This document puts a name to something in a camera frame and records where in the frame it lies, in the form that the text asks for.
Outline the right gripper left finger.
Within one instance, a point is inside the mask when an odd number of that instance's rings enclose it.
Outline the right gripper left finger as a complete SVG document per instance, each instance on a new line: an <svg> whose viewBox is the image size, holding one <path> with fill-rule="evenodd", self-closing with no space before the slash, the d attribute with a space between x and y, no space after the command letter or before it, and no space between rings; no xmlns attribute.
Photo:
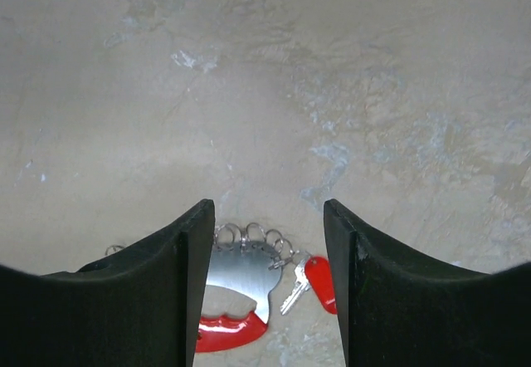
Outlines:
<svg viewBox="0 0 531 367"><path fill-rule="evenodd" d="M192 365L214 223L203 199L77 272L2 267L2 365Z"/></svg>

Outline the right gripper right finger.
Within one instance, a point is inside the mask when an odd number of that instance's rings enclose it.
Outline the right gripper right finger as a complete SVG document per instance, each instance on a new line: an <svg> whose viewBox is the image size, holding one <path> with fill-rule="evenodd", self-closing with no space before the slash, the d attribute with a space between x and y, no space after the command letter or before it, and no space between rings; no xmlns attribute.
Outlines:
<svg viewBox="0 0 531 367"><path fill-rule="evenodd" d="M439 261L324 204L348 366L527 366L530 265L487 274Z"/></svg>

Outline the red key fob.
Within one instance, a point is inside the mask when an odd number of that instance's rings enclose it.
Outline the red key fob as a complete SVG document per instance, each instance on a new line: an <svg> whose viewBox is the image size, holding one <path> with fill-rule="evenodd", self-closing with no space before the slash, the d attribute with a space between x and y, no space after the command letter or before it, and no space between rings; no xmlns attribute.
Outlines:
<svg viewBox="0 0 531 367"><path fill-rule="evenodd" d="M304 265L304 273L321 306L329 314L336 315L337 306L329 260L321 256L311 256Z"/></svg>

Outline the silver red key holder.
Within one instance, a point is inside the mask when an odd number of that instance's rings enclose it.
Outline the silver red key holder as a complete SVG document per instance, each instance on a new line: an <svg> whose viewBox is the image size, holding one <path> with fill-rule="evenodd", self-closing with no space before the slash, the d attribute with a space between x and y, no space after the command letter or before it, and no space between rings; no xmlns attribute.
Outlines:
<svg viewBox="0 0 531 367"><path fill-rule="evenodd" d="M256 306L242 318L202 316L196 352L230 350L260 339L269 327L270 293L280 282L284 266L296 255L291 242L277 229L264 229L259 223L243 228L235 223L215 226L206 285L241 294Z"/></svg>

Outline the small silver key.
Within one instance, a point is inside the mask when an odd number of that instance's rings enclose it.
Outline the small silver key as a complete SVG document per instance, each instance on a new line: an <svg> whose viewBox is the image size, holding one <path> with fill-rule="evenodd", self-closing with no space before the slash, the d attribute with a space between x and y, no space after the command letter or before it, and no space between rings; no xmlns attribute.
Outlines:
<svg viewBox="0 0 531 367"><path fill-rule="evenodd" d="M282 316L287 315L294 304L307 292L307 290L310 289L309 279L305 273L305 267L308 261L309 256L306 256L295 266L295 284L291 293L285 298L280 306L280 314Z"/></svg>

